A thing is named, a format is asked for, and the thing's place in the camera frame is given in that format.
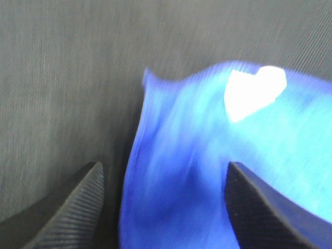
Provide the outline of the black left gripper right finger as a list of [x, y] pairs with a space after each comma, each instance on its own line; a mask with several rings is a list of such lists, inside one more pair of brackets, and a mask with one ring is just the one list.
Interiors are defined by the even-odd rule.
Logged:
[[228, 164], [224, 200], [240, 248], [331, 248], [331, 223], [280, 194], [240, 162]]

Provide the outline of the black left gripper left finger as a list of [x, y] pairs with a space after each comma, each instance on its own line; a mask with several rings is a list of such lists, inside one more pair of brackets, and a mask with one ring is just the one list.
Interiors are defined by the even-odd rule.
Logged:
[[103, 202], [103, 165], [89, 162], [49, 195], [1, 222], [1, 248], [91, 248]]

